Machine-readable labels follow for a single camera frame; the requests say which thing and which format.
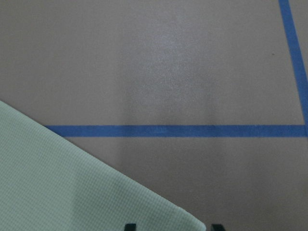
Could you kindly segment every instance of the blue tape line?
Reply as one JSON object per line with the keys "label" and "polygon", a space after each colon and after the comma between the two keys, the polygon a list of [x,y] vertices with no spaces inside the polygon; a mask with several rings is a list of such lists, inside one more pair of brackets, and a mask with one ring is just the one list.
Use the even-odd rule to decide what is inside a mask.
{"label": "blue tape line", "polygon": [[298,95],[302,106],[303,117],[308,131],[308,81],[305,66],[300,51],[296,30],[288,0],[279,0],[283,25],[292,59]]}
{"label": "blue tape line", "polygon": [[55,125],[63,137],[306,137],[304,125]]}
{"label": "blue tape line", "polygon": [[64,137],[307,137],[308,81],[288,0],[279,0],[305,125],[46,126]]}

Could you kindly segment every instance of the floor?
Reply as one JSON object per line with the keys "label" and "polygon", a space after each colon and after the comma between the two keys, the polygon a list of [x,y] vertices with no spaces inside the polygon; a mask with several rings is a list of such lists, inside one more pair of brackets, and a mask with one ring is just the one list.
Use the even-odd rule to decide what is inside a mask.
{"label": "floor", "polygon": [[[287,3],[2,1],[0,100],[208,228],[305,230],[308,91],[285,33]],[[308,1],[289,3],[307,69]],[[153,125],[151,135],[136,133],[139,125]],[[185,135],[182,125],[234,126]],[[247,125],[266,131],[236,133],[254,134]],[[291,132],[268,134],[271,125]]]}

